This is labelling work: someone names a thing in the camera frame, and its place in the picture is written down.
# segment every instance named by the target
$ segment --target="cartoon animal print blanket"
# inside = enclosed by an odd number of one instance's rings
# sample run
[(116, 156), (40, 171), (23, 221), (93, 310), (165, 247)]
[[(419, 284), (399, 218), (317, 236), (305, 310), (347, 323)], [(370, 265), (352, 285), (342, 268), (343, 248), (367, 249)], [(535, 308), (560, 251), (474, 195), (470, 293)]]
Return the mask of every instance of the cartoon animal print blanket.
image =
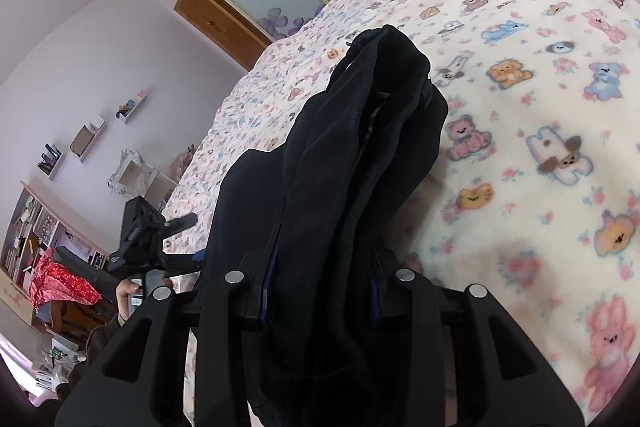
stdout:
[(435, 282), (486, 285), (590, 421), (640, 349), (640, 0), (331, 1), (223, 103), (165, 211), (200, 222), (166, 250), (204, 248), (228, 168), (283, 143), (346, 42), (383, 24), (449, 102), (389, 244)]

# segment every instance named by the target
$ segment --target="purple flower decal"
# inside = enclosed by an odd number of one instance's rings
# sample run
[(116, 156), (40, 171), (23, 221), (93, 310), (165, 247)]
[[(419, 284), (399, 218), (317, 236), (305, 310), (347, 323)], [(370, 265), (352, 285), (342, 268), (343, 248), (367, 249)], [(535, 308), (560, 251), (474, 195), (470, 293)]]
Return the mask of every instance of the purple flower decal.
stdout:
[(300, 31), (300, 28), (305, 25), (305, 20), (302, 17), (293, 21), (293, 28), (289, 30), (289, 37), (295, 35)]
[(289, 19), (286, 16), (280, 16), (282, 10), (280, 8), (271, 8), (267, 12), (267, 17), (258, 19), (258, 24), (264, 28), (264, 30), (274, 39), (285, 39), (287, 36), (283, 33), (278, 33), (276, 28), (285, 28), (289, 24)]

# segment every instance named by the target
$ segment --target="red cloth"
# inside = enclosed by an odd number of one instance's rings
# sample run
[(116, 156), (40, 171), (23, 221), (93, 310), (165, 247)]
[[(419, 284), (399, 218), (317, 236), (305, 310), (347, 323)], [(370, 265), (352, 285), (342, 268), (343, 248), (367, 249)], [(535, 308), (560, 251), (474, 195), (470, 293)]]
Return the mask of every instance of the red cloth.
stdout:
[(85, 279), (76, 277), (62, 264), (52, 263), (53, 250), (42, 254), (31, 276), (29, 298), (38, 308), (48, 301), (73, 301), (92, 306), (100, 300), (100, 294)]

